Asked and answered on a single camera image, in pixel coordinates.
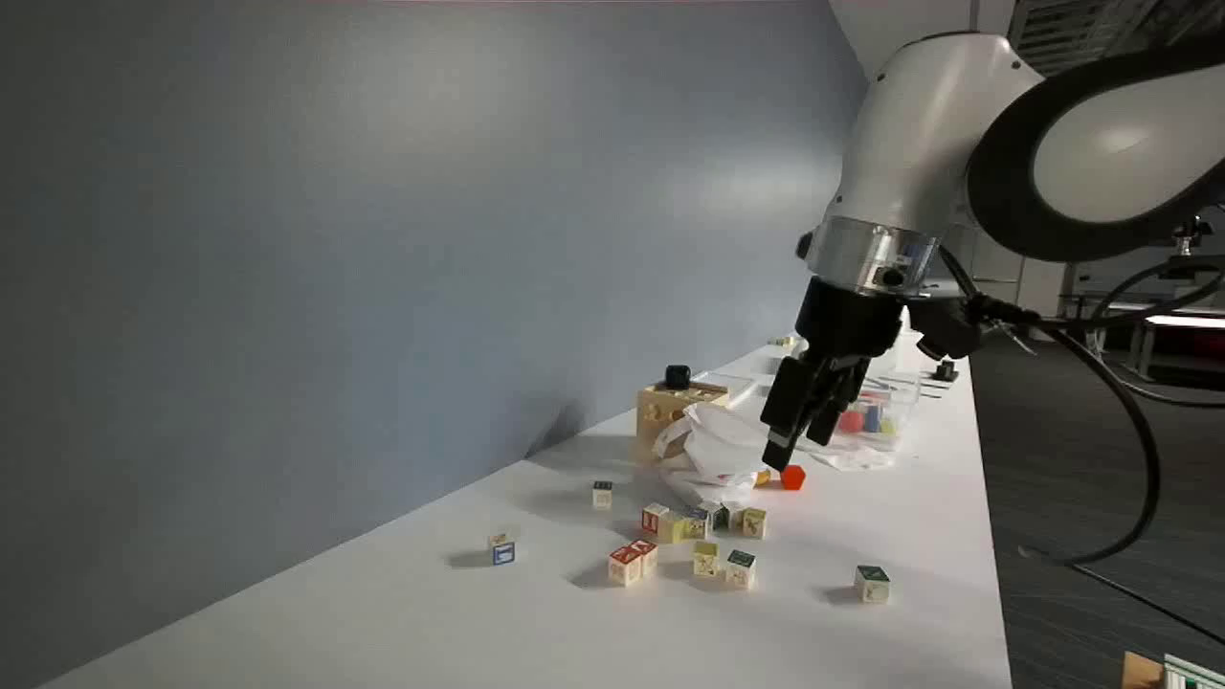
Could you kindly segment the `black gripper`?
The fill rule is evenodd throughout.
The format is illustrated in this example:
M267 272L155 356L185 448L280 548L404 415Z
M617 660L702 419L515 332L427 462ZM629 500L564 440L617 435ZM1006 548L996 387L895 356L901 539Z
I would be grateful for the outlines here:
M825 281L807 283L798 332L799 356L786 356L761 405L761 462L786 470L798 440L827 443L841 411L858 398L869 360L890 354L901 332L895 294L858 294Z

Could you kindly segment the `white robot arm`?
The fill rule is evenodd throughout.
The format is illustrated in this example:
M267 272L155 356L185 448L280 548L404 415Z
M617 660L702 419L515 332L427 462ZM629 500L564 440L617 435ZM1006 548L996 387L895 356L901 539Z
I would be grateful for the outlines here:
M1225 37L1045 75L1001 35L901 45L869 84L837 192L804 239L804 347L761 405L761 462L825 443L901 329L933 360L980 345L988 303L933 290L965 231L1080 266L1188 231L1225 186Z

